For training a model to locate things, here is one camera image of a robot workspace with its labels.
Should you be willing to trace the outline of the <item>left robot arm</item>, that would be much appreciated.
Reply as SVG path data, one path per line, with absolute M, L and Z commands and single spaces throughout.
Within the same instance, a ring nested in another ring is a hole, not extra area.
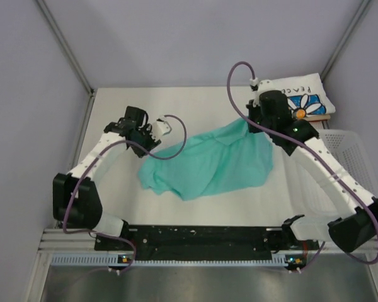
M 130 234 L 123 230 L 126 222 L 104 211 L 98 186 L 118 158 L 131 149 L 142 158 L 161 143 L 171 127 L 165 117 L 148 122 L 143 109 L 129 106 L 117 122 L 106 125 L 98 143 L 77 166 L 53 180 L 53 216 L 64 230 L 93 231 L 108 235 L 116 249 L 129 245 Z

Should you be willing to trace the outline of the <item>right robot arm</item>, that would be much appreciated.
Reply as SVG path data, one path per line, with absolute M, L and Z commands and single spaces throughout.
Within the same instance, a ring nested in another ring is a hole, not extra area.
M 297 215 L 285 220 L 282 243 L 296 249 L 305 240 L 333 242 L 351 253 L 378 233 L 378 198 L 362 187 L 326 148 L 318 131 L 297 120 L 281 91 L 260 94 L 247 104 L 251 133 L 264 132 L 301 165 L 334 204 L 334 217 Z

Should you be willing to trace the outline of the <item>teal t shirt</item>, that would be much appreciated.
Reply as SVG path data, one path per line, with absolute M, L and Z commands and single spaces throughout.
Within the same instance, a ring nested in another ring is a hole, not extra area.
M 263 186 L 273 170 L 273 146 L 239 118 L 147 158 L 137 176 L 144 189 L 184 201 Z

